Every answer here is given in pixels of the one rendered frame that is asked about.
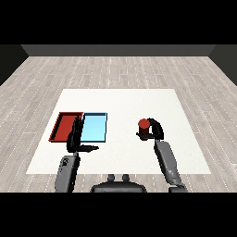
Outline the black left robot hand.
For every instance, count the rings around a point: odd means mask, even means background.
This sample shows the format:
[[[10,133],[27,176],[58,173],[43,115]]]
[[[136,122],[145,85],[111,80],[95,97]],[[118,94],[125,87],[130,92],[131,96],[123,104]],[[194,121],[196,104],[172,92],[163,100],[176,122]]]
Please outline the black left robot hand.
[[[99,149],[98,146],[81,144],[83,122],[84,120],[81,119],[80,117],[76,117],[74,119],[74,122],[72,124],[72,130],[69,133],[67,139],[67,150],[69,153],[76,153],[76,152],[90,153],[93,150]]]

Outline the light blue shallow open box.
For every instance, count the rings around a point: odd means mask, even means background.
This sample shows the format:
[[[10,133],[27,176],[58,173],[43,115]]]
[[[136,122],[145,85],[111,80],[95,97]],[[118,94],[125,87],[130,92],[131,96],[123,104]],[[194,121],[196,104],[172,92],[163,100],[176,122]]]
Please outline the light blue shallow open box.
[[[83,143],[104,143],[106,141],[106,112],[86,112],[83,115],[81,141]]]

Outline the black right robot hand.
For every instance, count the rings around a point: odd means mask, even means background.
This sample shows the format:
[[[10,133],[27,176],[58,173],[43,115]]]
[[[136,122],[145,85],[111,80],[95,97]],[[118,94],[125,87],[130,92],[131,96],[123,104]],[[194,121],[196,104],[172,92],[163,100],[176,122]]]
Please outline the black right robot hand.
[[[139,131],[136,135],[140,137],[142,141],[147,141],[149,139],[163,140],[164,132],[161,124],[153,118],[147,118],[150,121],[150,129],[148,134],[140,134]]]

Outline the small red can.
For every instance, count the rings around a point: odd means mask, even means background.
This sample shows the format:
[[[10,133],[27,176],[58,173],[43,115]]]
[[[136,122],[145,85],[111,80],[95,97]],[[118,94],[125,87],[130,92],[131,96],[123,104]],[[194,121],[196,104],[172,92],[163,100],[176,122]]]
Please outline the small red can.
[[[139,133],[140,134],[148,134],[150,129],[150,121],[146,118],[142,118],[138,122]]]

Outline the dark grey robot body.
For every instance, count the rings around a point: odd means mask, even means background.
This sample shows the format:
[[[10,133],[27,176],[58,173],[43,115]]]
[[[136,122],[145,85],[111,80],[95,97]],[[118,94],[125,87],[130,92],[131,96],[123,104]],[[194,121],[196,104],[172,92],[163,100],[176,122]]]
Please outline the dark grey robot body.
[[[115,181],[115,175],[109,174],[106,182],[96,184],[91,193],[146,193],[143,185],[130,181],[128,174],[122,175],[122,181]]]

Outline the red shallow open box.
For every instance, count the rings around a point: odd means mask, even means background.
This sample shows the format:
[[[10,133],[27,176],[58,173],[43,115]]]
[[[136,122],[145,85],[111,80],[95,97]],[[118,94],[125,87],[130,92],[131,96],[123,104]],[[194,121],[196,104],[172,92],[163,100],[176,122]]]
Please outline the red shallow open box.
[[[49,137],[51,143],[65,143],[76,117],[82,118],[82,112],[60,112]]]

